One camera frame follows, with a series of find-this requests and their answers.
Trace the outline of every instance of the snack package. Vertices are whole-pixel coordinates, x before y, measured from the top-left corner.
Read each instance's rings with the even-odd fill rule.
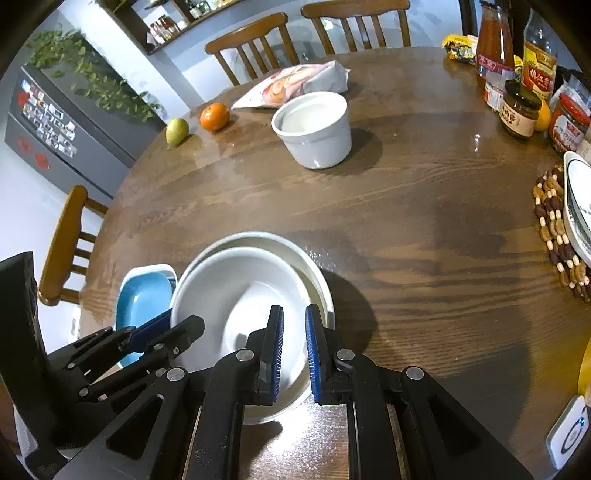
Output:
[[[462,63],[469,63],[476,66],[476,48],[478,46],[478,37],[474,35],[456,35],[451,34],[446,36],[441,41],[441,47],[445,48],[447,58],[450,60],[461,61]],[[521,77],[523,70],[523,60],[517,55],[513,55],[513,62],[515,63],[515,74]]]
[[[235,108],[275,107],[305,93],[347,91],[349,70],[338,61],[296,65],[267,77],[232,105]]]

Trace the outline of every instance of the yellow object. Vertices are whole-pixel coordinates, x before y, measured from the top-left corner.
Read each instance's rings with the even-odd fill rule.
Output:
[[[166,127],[166,143],[168,147],[176,147],[189,134],[189,124],[182,118],[171,120]]]
[[[538,116],[538,121],[535,123],[535,131],[536,132],[543,132],[548,130],[548,126],[550,125],[550,120],[552,119],[552,114],[550,113],[550,107],[548,104],[542,100],[542,108],[540,108],[540,115]]]
[[[452,33],[441,41],[441,47],[446,49],[448,58],[471,65],[476,65],[477,46],[478,37],[473,35],[463,36]],[[521,76],[523,60],[517,55],[513,55],[513,63],[515,64],[515,73],[518,77]]]
[[[581,371],[579,373],[579,395],[584,396],[585,403],[591,407],[591,340],[587,344],[587,349],[583,355]]]

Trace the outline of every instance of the condiment bottle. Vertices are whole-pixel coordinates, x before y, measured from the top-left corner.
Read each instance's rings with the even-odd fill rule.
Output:
[[[507,13],[492,3],[482,1],[482,23],[476,47],[476,81],[480,88],[486,85],[486,73],[513,72],[513,40]]]
[[[519,80],[505,82],[505,95],[499,117],[501,124],[514,137],[529,138],[534,134],[542,100]]]
[[[552,96],[556,79],[557,53],[548,43],[550,27],[533,9],[523,32],[523,74],[521,83],[546,102]]]
[[[576,151],[589,129],[591,119],[566,93],[558,96],[558,103],[548,126],[548,138],[559,155]]]

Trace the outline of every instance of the round wooden table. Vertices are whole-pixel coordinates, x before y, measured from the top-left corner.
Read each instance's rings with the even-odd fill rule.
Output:
[[[273,111],[237,111],[218,134],[197,126],[152,143],[119,189],[82,293],[83,333],[111,325],[124,275],[168,263],[180,276],[206,246],[262,230],[321,267],[348,347],[377,365],[420,365],[537,479],[554,469],[551,426],[576,394],[589,307],[560,287],[531,189],[560,161],[542,135],[510,137],[473,68],[439,48],[336,56],[351,69],[353,149],[326,171],[300,167]],[[221,94],[231,105],[252,85]],[[246,427],[243,478],[348,478],[344,407],[308,399]]]

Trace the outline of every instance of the white device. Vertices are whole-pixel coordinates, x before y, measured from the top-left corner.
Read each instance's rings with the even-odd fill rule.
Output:
[[[572,398],[550,430],[546,446],[552,464],[560,470],[578,447],[589,428],[587,405],[582,395]]]

